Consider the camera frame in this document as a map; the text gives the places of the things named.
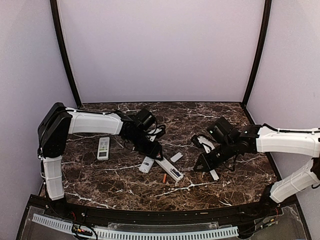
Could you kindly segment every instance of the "white remote control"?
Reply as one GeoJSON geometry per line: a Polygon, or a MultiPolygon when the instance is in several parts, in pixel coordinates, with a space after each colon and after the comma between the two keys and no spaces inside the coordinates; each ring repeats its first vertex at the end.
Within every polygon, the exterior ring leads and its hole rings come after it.
{"type": "Polygon", "coordinates": [[[179,172],[167,159],[163,158],[163,160],[155,160],[160,167],[163,168],[176,182],[179,182],[184,175],[179,172]]]}
{"type": "Polygon", "coordinates": [[[96,159],[103,161],[109,159],[110,137],[101,137],[99,139],[98,154],[96,159]]]}
{"type": "Polygon", "coordinates": [[[154,164],[155,160],[146,156],[141,164],[141,166],[139,167],[139,171],[147,174],[149,173],[152,165],[154,164]]]}

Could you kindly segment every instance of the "marble surface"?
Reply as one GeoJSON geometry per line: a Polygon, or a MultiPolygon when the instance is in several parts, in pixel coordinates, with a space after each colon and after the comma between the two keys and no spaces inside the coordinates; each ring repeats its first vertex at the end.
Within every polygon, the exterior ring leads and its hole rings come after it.
{"type": "Polygon", "coordinates": [[[119,136],[110,136],[109,160],[98,161],[99,138],[104,134],[69,135],[62,160],[64,190],[67,201],[85,206],[136,211],[186,211],[236,206],[256,202],[266,185],[276,176],[265,154],[246,154],[236,161],[236,170],[223,166],[214,181],[209,173],[192,169],[203,149],[191,143],[194,134],[205,134],[206,128],[224,116],[239,129],[249,124],[238,103],[217,102],[150,102],[88,103],[82,110],[109,112],[121,110],[137,113],[147,108],[166,134],[159,140],[164,157],[181,152],[183,158],[173,165],[184,174],[175,184],[154,163],[149,173],[139,171],[144,156],[124,147],[119,136]]]}

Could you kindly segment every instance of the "orange battery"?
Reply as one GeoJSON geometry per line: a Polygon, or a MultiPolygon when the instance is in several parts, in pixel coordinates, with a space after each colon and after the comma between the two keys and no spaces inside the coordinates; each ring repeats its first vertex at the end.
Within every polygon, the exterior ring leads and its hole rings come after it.
{"type": "Polygon", "coordinates": [[[164,175],[163,175],[163,183],[165,184],[166,183],[166,180],[167,180],[167,174],[165,173],[164,175]]]}

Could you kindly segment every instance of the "black metal frame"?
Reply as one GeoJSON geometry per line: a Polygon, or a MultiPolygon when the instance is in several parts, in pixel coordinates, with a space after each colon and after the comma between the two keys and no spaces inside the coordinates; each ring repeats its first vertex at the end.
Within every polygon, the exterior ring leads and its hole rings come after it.
{"type": "Polygon", "coordinates": [[[72,95],[73,95],[75,104],[77,105],[78,108],[80,108],[82,103],[81,103],[81,99],[80,99],[79,92],[78,92],[78,89],[76,86],[75,78],[74,78],[74,75],[72,74],[72,69],[71,69],[71,65],[69,62],[69,58],[68,58],[68,53],[67,53],[66,44],[65,44],[64,35],[62,32],[60,17],[59,17],[57,0],[50,0],[50,4],[51,4],[51,11],[52,11],[52,17],[53,17],[53,24],[54,24],[54,28],[55,28],[55,34],[56,34],[56,38],[57,38],[58,45],[60,48],[60,54],[61,54],[61,58],[63,61],[64,70],[65,70],[66,76],[68,78],[68,82],[69,82],[69,85],[70,85],[70,88],[72,91],[72,95]]]}
{"type": "MultiPolygon", "coordinates": [[[[191,211],[130,211],[130,210],[114,210],[106,208],[96,208],[91,206],[83,206],[73,203],[67,203],[68,210],[74,212],[78,222],[84,225],[90,226],[108,226],[110,223],[119,224],[136,224],[136,225],[185,225],[185,224],[201,224],[218,222],[220,226],[233,225],[238,226],[239,231],[244,231],[255,225],[254,220],[256,216],[246,216],[240,214],[241,212],[248,212],[255,209],[259,203],[253,202],[243,204],[239,206],[229,206],[222,208],[212,208],[203,210],[191,210],[191,211]]],[[[301,211],[299,202],[296,196],[291,196],[286,199],[281,207],[290,206],[295,204],[297,206],[300,218],[303,223],[308,240],[311,240],[309,230],[307,228],[306,220],[301,211]]],[[[23,217],[21,219],[20,227],[16,240],[21,240],[23,229],[25,226],[26,218],[30,206],[44,209],[46,215],[61,218],[57,215],[50,206],[50,201],[45,197],[30,195],[27,206],[24,210],[23,217]]],[[[268,216],[274,216],[275,210],[272,210],[268,216]]]]}
{"type": "Polygon", "coordinates": [[[262,52],[264,50],[264,45],[265,45],[265,40],[266,40],[266,35],[267,35],[267,29],[268,29],[268,23],[269,23],[269,17],[270,17],[270,12],[271,12],[271,3],[272,0],[265,0],[264,2],[264,10],[263,10],[263,16],[262,16],[262,23],[261,23],[261,29],[260,29],[260,35],[259,35],[259,40],[258,40],[258,45],[256,47],[256,52],[253,60],[253,65],[249,77],[248,84],[246,86],[246,90],[244,93],[244,97],[242,100],[242,104],[246,107],[249,98],[252,92],[252,89],[255,84],[262,52]]]}

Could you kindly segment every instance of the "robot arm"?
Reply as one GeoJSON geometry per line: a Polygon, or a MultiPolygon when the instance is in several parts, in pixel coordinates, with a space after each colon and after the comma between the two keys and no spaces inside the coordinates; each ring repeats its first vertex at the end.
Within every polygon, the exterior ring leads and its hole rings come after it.
{"type": "Polygon", "coordinates": [[[248,125],[242,132],[224,117],[214,122],[207,131],[220,145],[210,153],[202,153],[195,166],[196,172],[209,172],[228,159],[245,153],[281,152],[311,156],[302,168],[285,179],[273,183],[263,195],[273,203],[281,203],[291,195],[320,183],[320,130],[276,129],[267,124],[248,125]]]}
{"type": "Polygon", "coordinates": [[[65,107],[57,102],[50,109],[38,127],[42,177],[51,200],[64,197],[61,161],[66,148],[68,134],[104,133],[119,135],[133,143],[134,150],[153,159],[162,160],[162,146],[150,137],[159,138],[165,134],[165,126],[148,133],[157,120],[151,112],[142,109],[137,114],[126,115],[121,111],[90,112],[65,107]]]}

